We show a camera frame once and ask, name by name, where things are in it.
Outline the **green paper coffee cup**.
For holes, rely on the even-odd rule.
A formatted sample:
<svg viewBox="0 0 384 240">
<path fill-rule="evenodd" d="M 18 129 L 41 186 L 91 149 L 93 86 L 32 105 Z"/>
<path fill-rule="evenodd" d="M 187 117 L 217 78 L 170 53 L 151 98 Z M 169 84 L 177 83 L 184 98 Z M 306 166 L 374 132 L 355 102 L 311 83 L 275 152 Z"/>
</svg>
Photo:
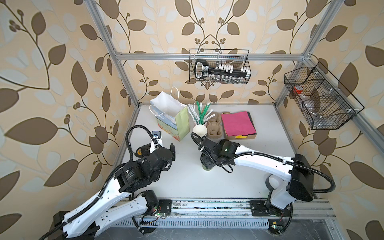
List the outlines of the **green paper coffee cup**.
<svg viewBox="0 0 384 240">
<path fill-rule="evenodd" d="M 203 166 L 203 169 L 204 169 L 204 170 L 206 170 L 206 171 L 210 171 L 210 170 L 212 170 L 212 168 L 213 168 L 215 165 L 206 166 L 206 165 L 203 165 L 203 164 L 202 164 L 202 166 Z"/>
</svg>

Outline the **brown pulp cup carrier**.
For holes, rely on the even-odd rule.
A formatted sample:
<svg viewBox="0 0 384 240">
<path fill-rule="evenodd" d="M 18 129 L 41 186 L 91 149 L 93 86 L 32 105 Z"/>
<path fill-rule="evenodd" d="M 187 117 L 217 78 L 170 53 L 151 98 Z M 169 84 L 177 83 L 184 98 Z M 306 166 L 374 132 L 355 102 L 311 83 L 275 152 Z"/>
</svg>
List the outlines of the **brown pulp cup carrier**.
<svg viewBox="0 0 384 240">
<path fill-rule="evenodd" d="M 207 137 L 211 139 L 219 139 L 223 136 L 223 125 L 220 116 L 213 117 L 207 123 Z"/>
</svg>

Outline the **stack of paper cups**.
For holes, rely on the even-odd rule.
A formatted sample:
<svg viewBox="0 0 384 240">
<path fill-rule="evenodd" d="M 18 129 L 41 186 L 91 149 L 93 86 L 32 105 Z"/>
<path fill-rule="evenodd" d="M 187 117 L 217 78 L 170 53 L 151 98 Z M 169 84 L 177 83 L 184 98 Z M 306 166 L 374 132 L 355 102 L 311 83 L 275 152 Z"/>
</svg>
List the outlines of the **stack of paper cups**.
<svg viewBox="0 0 384 240">
<path fill-rule="evenodd" d="M 205 125 L 196 125 L 193 128 L 193 132 L 202 138 L 207 135 L 208 129 Z"/>
</svg>

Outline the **black plastic cup lid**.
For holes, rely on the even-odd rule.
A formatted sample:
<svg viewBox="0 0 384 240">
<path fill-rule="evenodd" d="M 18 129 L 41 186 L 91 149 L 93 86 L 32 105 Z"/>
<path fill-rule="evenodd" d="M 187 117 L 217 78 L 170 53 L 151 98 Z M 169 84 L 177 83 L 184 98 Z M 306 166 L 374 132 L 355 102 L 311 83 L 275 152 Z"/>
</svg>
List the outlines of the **black plastic cup lid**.
<svg viewBox="0 0 384 240">
<path fill-rule="evenodd" d="M 215 165 L 215 163 L 211 160 L 211 158 L 206 156 L 205 154 L 201 154 L 200 160 L 203 165 L 206 165 L 206 166 Z"/>
</svg>

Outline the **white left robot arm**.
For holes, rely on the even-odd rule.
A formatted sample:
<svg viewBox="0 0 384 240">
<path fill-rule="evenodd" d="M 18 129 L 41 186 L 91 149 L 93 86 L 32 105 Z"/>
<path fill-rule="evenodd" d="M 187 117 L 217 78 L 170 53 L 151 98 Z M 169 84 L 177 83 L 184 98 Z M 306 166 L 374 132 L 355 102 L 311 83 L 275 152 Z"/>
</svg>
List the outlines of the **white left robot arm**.
<svg viewBox="0 0 384 240">
<path fill-rule="evenodd" d="M 134 129 L 143 129 L 149 135 L 154 150 L 139 160 L 134 160 L 130 134 Z M 168 171 L 176 159 L 176 147 L 165 148 L 152 132 L 142 125 L 131 127 L 126 133 L 126 145 L 130 160 L 114 168 L 101 190 L 85 203 L 70 212 L 58 212 L 54 216 L 54 227 L 41 239 L 46 240 L 57 231 L 59 240 L 93 240 L 101 233 L 127 218 L 152 215 L 159 200 L 153 190 L 143 189 L 159 180 L 161 172 Z"/>
</svg>

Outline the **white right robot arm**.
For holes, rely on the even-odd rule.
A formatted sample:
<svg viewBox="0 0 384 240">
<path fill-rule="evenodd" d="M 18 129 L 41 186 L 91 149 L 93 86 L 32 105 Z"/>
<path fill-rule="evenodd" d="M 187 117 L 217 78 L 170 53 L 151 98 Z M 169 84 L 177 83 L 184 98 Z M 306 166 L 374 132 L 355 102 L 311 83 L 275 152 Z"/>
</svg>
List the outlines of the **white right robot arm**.
<svg viewBox="0 0 384 240">
<path fill-rule="evenodd" d="M 311 168 L 303 155 L 274 156 L 229 140 L 215 143 L 195 134 L 191 137 L 202 153 L 201 163 L 207 171 L 217 166 L 232 173 L 234 166 L 242 166 L 268 173 L 269 195 L 265 203 L 268 210 L 283 210 L 296 200 L 311 202 L 315 193 L 330 193 L 336 188 L 333 178 Z"/>
</svg>

